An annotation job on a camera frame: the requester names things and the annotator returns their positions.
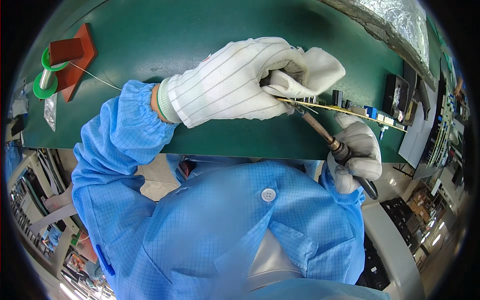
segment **capacitor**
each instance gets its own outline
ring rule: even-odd
[[[332,91],[332,105],[333,106],[341,106],[342,105],[342,96],[343,92],[338,90]]]
[[[347,100],[345,102],[345,109],[351,110],[352,109],[352,101]]]

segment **sleeve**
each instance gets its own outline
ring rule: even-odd
[[[134,172],[170,142],[177,126],[152,111],[154,86],[128,81],[120,96],[105,102],[82,127],[82,143],[73,150],[78,160],[72,173],[73,204],[110,276],[115,266],[121,272],[133,268],[156,205],[140,194],[144,178]]]
[[[336,191],[335,183],[327,163],[324,163],[323,165],[320,184],[333,196],[336,203],[345,211],[347,220],[350,223],[354,240],[349,256],[349,267],[345,282],[355,284],[365,267],[365,251],[363,249],[365,226],[361,214],[361,204],[365,201],[363,187],[359,187],[350,194],[340,194]]]

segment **elastic cuff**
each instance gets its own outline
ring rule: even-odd
[[[172,123],[181,123],[181,119],[177,115],[177,112],[173,109],[173,106],[170,103],[170,99],[168,97],[167,85],[169,80],[170,77],[164,79],[158,87],[158,94],[156,95],[158,109],[160,109],[160,113],[168,121]]]

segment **soldering iron handle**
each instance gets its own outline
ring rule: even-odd
[[[358,176],[353,176],[354,179],[358,180],[360,182],[360,185],[363,187],[367,195],[374,199],[378,199],[378,192],[377,192],[377,187],[373,183],[373,181],[370,181],[368,179],[365,179],[363,177],[358,177]]]

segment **green workbench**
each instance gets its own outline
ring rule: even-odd
[[[343,91],[354,105],[382,107],[388,74],[403,74],[403,60],[383,42],[370,36],[361,25],[317,0],[90,0],[78,9],[61,9],[77,21],[50,22],[50,31],[40,36],[24,66],[27,82],[42,71],[37,53],[47,41],[71,38],[82,23],[90,23],[98,56],[88,71],[118,87],[129,79],[158,83],[174,74],[195,68],[210,53],[230,41],[261,36],[280,36],[305,50],[320,47],[345,67],[346,76],[322,94],[330,101],[333,89]],[[43,118],[43,101],[33,93],[26,127],[27,147],[73,148],[80,142],[80,129],[100,111],[101,105],[119,91],[83,76],[73,100],[65,103],[59,94],[57,129],[53,132]],[[340,128],[333,112],[318,109],[314,115],[331,133]],[[378,136],[377,123],[366,121]],[[384,162],[404,162],[398,149],[404,133],[385,132],[379,141]],[[180,125],[162,152],[253,156],[276,158],[326,159],[323,139],[298,115],[282,115],[270,120],[211,120],[193,129]]]

